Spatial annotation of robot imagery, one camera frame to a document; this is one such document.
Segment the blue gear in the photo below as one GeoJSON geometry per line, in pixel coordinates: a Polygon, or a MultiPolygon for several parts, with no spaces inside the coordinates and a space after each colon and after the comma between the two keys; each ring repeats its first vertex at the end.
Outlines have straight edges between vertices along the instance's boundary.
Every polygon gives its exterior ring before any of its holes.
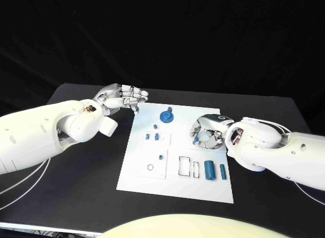
{"type": "Polygon", "coordinates": [[[164,123],[170,123],[174,120],[174,115],[171,113],[171,107],[168,107],[168,110],[164,111],[159,115],[159,119],[164,123]]]}

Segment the white robotic arm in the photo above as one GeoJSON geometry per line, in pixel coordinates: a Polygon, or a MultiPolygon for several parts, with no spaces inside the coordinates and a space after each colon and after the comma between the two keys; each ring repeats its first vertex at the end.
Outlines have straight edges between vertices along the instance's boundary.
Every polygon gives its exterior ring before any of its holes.
{"type": "Polygon", "coordinates": [[[148,93],[112,84],[95,98],[66,101],[0,118],[0,174],[21,170],[60,154],[73,144],[92,139],[98,131],[112,136],[118,126],[108,118],[119,108],[148,100],[148,93]]]}
{"type": "Polygon", "coordinates": [[[197,136],[201,127],[213,135],[207,142],[194,144],[208,148],[227,146],[227,155],[251,171],[266,168],[282,178],[325,191],[325,137],[290,132],[263,124],[263,120],[243,118],[236,122],[223,115],[204,115],[191,128],[197,136]]]}

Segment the white board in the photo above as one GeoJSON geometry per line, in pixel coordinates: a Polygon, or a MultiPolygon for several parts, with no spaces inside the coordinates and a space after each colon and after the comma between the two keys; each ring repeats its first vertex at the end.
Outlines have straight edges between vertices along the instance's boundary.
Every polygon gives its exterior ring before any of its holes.
{"type": "Polygon", "coordinates": [[[217,150],[200,148],[193,145],[194,138],[190,137],[193,123],[204,114],[220,114],[220,110],[154,103],[139,104],[118,190],[233,203],[226,147],[217,150]],[[159,114],[168,107],[172,108],[174,120],[171,123],[162,123],[159,114]],[[161,141],[155,141],[155,133],[159,133],[161,141]],[[159,153],[164,153],[162,160],[158,159],[159,153]],[[190,157],[190,176],[178,175],[180,157],[190,157]],[[205,160],[214,162],[216,180],[205,180],[205,160]],[[154,164],[151,171],[147,169],[149,164],[154,164]],[[220,164],[224,164],[226,180],[221,179],[220,164]]]}

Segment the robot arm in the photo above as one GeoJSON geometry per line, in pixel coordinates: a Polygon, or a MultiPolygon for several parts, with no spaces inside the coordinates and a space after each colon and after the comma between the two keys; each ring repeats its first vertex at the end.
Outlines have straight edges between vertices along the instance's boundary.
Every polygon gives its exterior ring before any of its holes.
{"type": "MultiPolygon", "coordinates": [[[[298,132],[280,134],[272,126],[260,123],[262,120],[243,118],[240,122],[227,123],[227,118],[218,121],[218,117],[224,118],[221,115],[204,115],[203,120],[205,118],[207,122],[201,124],[207,125],[205,129],[221,133],[227,155],[240,165],[253,171],[267,168],[282,178],[325,191],[325,137],[298,132]]],[[[195,145],[205,145],[208,141],[195,142],[195,145]]],[[[223,142],[205,148],[216,149],[221,145],[223,142]]]]}
{"type": "Polygon", "coordinates": [[[148,100],[148,93],[112,84],[95,98],[66,101],[0,118],[0,174],[24,169],[73,144],[92,139],[98,131],[111,136],[118,126],[108,118],[119,108],[132,108],[148,100]]]}

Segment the table surface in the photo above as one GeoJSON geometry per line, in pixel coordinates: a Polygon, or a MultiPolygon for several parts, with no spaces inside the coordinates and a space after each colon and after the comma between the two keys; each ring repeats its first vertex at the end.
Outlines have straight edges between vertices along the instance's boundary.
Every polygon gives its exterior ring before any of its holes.
{"type": "MultiPolygon", "coordinates": [[[[49,104],[93,98],[102,86],[63,84],[49,104]]],[[[290,98],[147,89],[149,102],[220,108],[236,121],[243,117],[274,121],[292,131],[310,132],[290,98]]],[[[111,116],[112,137],[96,134],[54,156],[29,194],[0,211],[0,222],[105,232],[118,225],[161,214],[203,214],[231,218],[292,237],[325,237],[325,206],[270,171],[251,172],[227,158],[234,204],[118,191],[121,165],[134,121],[132,110],[111,116]]],[[[37,166],[0,176],[0,191],[37,166]]],[[[36,182],[40,173],[0,196],[0,207],[36,182]]]]}

